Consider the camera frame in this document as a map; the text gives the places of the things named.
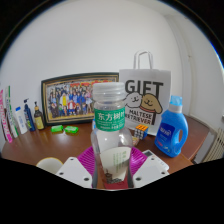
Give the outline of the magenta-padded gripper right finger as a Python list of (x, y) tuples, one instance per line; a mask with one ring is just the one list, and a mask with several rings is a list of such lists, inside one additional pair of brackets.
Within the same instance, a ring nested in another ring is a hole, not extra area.
[(168, 175), (169, 166), (152, 151), (131, 150), (128, 186), (140, 188)]

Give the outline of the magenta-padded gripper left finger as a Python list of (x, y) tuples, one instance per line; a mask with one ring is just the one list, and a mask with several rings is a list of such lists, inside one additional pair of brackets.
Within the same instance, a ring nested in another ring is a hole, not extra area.
[(81, 187), (95, 188), (96, 163), (93, 148), (89, 147), (78, 157), (69, 157), (56, 175)]

